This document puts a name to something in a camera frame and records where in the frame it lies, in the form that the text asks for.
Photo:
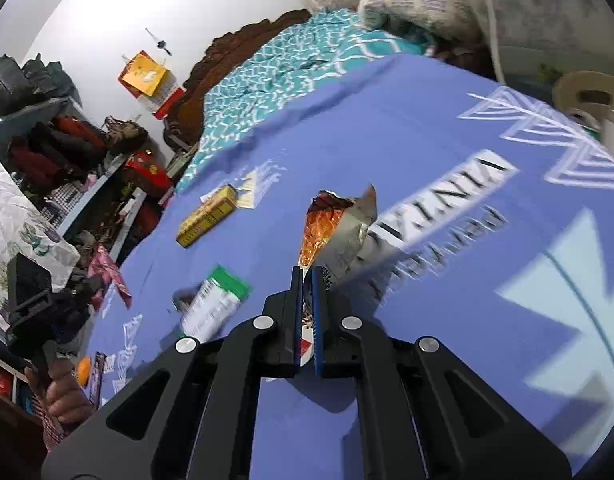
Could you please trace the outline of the person's left hand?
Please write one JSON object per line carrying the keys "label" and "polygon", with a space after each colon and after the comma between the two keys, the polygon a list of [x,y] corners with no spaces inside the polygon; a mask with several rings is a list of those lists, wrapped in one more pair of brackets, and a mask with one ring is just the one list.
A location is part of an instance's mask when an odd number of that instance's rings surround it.
{"label": "person's left hand", "polygon": [[52,419],[63,427],[79,426],[92,415],[93,408],[75,378],[72,362],[56,359],[49,365],[48,372],[50,383],[45,387],[39,375],[30,366],[25,367],[31,390]]}

